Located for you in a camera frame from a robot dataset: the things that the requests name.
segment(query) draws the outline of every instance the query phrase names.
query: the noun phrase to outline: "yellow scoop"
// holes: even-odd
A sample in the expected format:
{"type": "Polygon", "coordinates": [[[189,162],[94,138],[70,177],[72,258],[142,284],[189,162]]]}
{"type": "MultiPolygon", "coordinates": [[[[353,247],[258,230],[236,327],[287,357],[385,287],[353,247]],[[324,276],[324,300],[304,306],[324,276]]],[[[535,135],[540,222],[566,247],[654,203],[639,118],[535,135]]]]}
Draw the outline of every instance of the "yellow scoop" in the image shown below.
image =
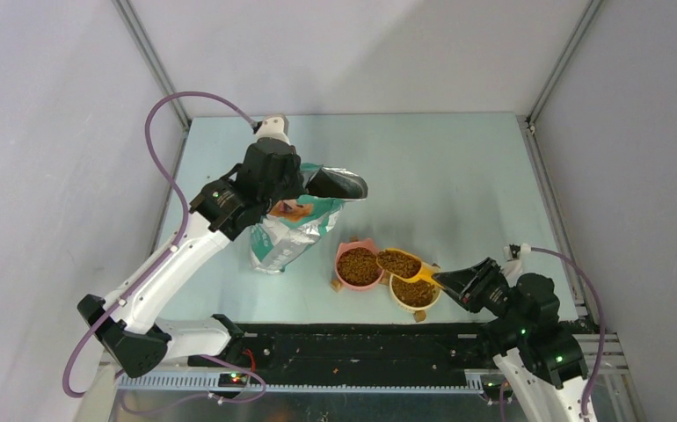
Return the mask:
{"type": "Polygon", "coordinates": [[[430,266],[426,262],[422,261],[419,257],[415,255],[411,255],[410,253],[406,251],[401,251],[400,249],[395,249],[395,248],[388,248],[382,252],[400,252],[403,253],[405,256],[412,258],[418,262],[421,263],[421,267],[419,268],[419,272],[416,273],[413,277],[410,277],[408,279],[405,279],[401,277],[400,275],[393,273],[388,267],[383,266],[382,263],[380,262],[380,255],[378,254],[378,259],[377,259],[377,265],[380,266],[383,270],[387,271],[388,273],[393,274],[394,276],[398,277],[399,279],[407,282],[407,283],[415,283],[417,281],[426,281],[427,283],[431,283],[433,286],[440,287],[440,283],[438,283],[436,280],[432,278],[432,276],[440,271],[439,267],[436,266],[430,266]]]}

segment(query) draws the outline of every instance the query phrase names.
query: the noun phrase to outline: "white table surface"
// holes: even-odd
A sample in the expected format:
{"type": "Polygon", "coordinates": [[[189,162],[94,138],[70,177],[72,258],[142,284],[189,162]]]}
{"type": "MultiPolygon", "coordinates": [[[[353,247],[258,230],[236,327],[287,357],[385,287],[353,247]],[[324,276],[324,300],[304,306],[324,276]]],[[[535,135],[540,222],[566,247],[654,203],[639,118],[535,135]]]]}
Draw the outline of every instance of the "white table surface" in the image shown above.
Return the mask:
{"type": "MultiPolygon", "coordinates": [[[[289,139],[303,162],[343,167],[360,174],[369,196],[346,204],[336,228],[272,276],[251,270],[244,232],[210,259],[168,302],[161,317],[201,319],[221,313],[240,323],[415,324],[389,297],[388,288],[367,292],[330,287],[340,242],[372,237],[380,248],[397,247],[440,264],[444,271],[492,257],[502,247],[529,243],[556,248],[549,220],[514,114],[375,114],[288,116],[289,139]]],[[[202,186],[243,160],[254,141],[239,118],[197,118],[177,181],[191,200],[202,186]]],[[[170,202],[162,239],[180,223],[170,202]]],[[[556,258],[530,254],[525,271],[551,277],[562,320],[577,311],[564,269],[556,258]]],[[[443,295],[426,323],[485,322],[443,295]]]]}

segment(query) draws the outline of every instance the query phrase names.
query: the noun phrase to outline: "white wall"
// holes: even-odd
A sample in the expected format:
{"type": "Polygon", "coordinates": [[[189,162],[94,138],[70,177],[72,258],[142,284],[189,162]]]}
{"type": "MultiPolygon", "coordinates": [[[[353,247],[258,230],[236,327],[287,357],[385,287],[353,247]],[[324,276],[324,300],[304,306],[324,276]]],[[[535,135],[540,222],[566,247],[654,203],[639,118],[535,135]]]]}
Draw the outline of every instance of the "white wall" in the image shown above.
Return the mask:
{"type": "MultiPolygon", "coordinates": [[[[254,114],[524,114],[586,4],[135,2],[179,90],[219,93],[254,114]]],[[[184,101],[192,115],[230,115],[194,101],[184,101]]]]}
{"type": "Polygon", "coordinates": [[[677,420],[677,2],[607,2],[536,136],[650,420],[677,420]]]}
{"type": "MultiPolygon", "coordinates": [[[[160,97],[111,2],[0,2],[1,421],[72,418],[61,377],[86,329],[76,303],[141,264],[162,209],[142,135],[160,97]]],[[[161,114],[170,164],[180,130],[161,114]]]]}

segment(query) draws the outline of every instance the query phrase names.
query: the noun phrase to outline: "pet food bag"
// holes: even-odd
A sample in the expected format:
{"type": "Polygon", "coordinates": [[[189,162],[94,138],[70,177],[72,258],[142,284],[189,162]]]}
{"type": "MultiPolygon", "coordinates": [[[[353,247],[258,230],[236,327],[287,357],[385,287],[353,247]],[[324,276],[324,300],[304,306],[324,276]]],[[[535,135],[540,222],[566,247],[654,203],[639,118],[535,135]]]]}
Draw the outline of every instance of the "pet food bag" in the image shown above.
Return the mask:
{"type": "Polygon", "coordinates": [[[251,227],[251,264],[256,271],[283,273],[333,229],[346,202],[367,198],[367,183],[350,171],[308,163],[300,171],[308,194],[277,202],[262,223],[251,227]]]}

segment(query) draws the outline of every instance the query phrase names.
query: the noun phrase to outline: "kibble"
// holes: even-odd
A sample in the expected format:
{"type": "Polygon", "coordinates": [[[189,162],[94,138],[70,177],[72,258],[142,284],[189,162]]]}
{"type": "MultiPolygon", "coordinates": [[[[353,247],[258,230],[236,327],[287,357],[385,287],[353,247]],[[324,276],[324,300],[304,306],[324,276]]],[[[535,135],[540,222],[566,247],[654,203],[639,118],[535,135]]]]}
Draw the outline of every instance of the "kibble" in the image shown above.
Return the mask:
{"type": "Polygon", "coordinates": [[[413,308],[425,307],[434,300],[434,286],[426,281],[407,283],[398,277],[393,277],[391,286],[393,295],[413,308]]]}
{"type": "Polygon", "coordinates": [[[421,261],[399,251],[382,251],[377,254],[377,264],[398,277],[409,279],[419,273],[421,261]]]}
{"type": "Polygon", "coordinates": [[[338,257],[338,275],[352,286],[367,286],[380,277],[375,254],[367,248],[354,248],[338,257]]]}

